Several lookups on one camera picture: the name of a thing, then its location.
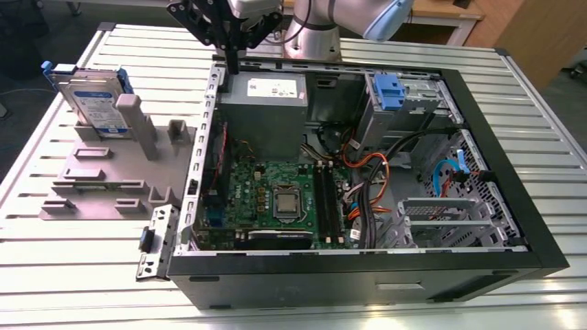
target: cpu socket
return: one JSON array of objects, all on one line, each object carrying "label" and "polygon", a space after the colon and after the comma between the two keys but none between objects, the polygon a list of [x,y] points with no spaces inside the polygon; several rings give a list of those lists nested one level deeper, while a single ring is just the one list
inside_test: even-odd
[{"label": "cpu socket", "polygon": [[300,189],[273,189],[273,218],[291,223],[300,218]]}]

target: gray parts holder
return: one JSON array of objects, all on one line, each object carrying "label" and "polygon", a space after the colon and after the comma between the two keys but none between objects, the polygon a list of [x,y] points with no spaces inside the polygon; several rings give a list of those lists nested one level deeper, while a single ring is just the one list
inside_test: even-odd
[{"label": "gray parts holder", "polygon": [[135,95],[120,95],[117,107],[132,140],[80,134],[41,207],[44,220],[148,219],[155,207],[180,205],[195,128],[183,120],[153,126]]}]

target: hard drive label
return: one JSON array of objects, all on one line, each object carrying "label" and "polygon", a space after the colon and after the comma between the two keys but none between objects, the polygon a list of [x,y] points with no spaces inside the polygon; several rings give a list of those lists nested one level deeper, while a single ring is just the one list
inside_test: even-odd
[{"label": "hard drive label", "polygon": [[116,110],[112,93],[100,91],[75,91],[80,110],[84,112],[92,126],[104,136],[119,136],[128,131],[128,125]]}]

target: motherboard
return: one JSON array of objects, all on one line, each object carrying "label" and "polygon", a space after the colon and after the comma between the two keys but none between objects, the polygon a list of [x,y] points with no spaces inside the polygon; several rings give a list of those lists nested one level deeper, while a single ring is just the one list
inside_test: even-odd
[{"label": "motherboard", "polygon": [[345,248],[339,201],[348,175],[347,168],[328,165],[235,162],[227,206],[208,208],[209,227],[197,232],[199,248],[239,250],[244,237],[284,244],[297,241],[313,249]]}]

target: wooden cabinet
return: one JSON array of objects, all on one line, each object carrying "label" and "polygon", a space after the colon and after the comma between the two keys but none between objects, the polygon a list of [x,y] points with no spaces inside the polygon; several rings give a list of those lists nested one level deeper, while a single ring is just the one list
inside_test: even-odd
[{"label": "wooden cabinet", "polygon": [[537,89],[587,43],[587,1],[475,0],[485,18],[465,46],[507,50]]}]

